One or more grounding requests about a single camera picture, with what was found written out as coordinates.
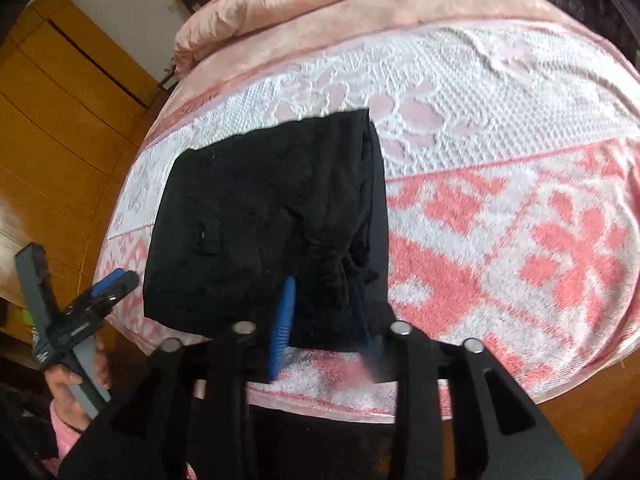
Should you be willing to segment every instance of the wall switch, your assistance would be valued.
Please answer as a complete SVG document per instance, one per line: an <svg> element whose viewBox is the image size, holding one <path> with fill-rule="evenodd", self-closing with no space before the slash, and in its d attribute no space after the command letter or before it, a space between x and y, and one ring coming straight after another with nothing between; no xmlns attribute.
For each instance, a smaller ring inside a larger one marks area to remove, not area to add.
<svg viewBox="0 0 640 480"><path fill-rule="evenodd" d="M180 0L171 0L171 3L169 5L167 5L167 8L171 11L171 12L175 12L176 10L178 10L178 8L182 5L182 2Z"/></svg>

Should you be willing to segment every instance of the black fabric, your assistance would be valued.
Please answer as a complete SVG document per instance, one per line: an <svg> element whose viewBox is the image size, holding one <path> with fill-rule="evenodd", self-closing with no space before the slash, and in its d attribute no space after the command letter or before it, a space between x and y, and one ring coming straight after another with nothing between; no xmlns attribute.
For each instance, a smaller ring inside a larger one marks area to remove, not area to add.
<svg viewBox="0 0 640 480"><path fill-rule="evenodd" d="M374 169L380 203L382 157L368 110L187 150L158 209L145 315L208 337L248 319L268 336L284 280L295 276L290 344L355 350L360 335L350 287L373 290L360 302L372 323L366 331L383 332L393 317L386 303L386 208L380 269L369 266Z"/></svg>
<svg viewBox="0 0 640 480"><path fill-rule="evenodd" d="M240 478L229 474L236 470L234 460L220 459L221 442L226 445L229 441L243 450L246 469L253 469L248 467L254 462L249 457L255 458L258 474L247 473L242 478L284 480L301 478L302 472L310 479L375 478L367 474L375 472L375 450L388 454L391 425L335 422L245 406L247 412L242 413L248 415L250 435L241 442L234 438L234 430L229 431L229 424L236 421L233 400L220 404L209 399L213 402L210 408L220 416L197 438L194 429L207 417L208 409L206 399L193 397L193 381L206 376L207 369L196 371L194 350L191 346L152 354L140 384L125 397L115 397L100 412L62 461L58 478L178 480L184 478L187 462L199 479ZM222 352L214 360L226 360L227 355ZM224 380L215 384L229 386ZM198 472L197 467L207 459L213 469L209 475Z"/></svg>

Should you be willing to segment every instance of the pink sleeve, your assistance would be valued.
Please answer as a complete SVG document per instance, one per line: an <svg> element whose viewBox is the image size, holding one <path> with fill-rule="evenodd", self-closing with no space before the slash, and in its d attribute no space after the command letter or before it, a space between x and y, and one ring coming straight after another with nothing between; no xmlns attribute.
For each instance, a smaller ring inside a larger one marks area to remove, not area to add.
<svg viewBox="0 0 640 480"><path fill-rule="evenodd" d="M58 443L58 456L62 460L71 448L76 444L80 438L80 434L77 431L72 430L68 425L62 422L53 408L53 401L49 405L49 412L51 414L51 425L53 431L56 433L56 442Z"/></svg>

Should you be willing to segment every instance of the human hand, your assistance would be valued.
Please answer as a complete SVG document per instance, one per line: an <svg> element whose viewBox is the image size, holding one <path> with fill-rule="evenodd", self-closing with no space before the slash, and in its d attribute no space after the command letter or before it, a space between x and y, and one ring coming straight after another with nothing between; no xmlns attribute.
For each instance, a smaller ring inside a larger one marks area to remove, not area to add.
<svg viewBox="0 0 640 480"><path fill-rule="evenodd" d="M104 351L104 342L97 334L95 335L94 371L96 383L110 388L109 361ZM91 419L69 390L72 384L80 384L82 378L63 365L52 366L44 372L44 378L53 395L53 409L56 410L60 420L75 430L86 430Z"/></svg>

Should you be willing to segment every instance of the gray handle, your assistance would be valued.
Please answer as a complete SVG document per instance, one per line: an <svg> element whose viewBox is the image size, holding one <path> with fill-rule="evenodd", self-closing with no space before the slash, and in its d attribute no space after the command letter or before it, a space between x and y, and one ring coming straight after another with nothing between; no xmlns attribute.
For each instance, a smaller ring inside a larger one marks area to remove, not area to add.
<svg viewBox="0 0 640 480"><path fill-rule="evenodd" d="M69 389L80 406L85 410L86 414L89 415L89 418L93 420L100 411L100 406L96 406L96 403L90 399L95 395L95 391L97 390L97 393L102 397L104 403L111 400L109 391L95 382L95 337L90 336L74 346L74 354L82 367L83 373L79 374L82 377L82 383L72 384L69 386Z"/></svg>

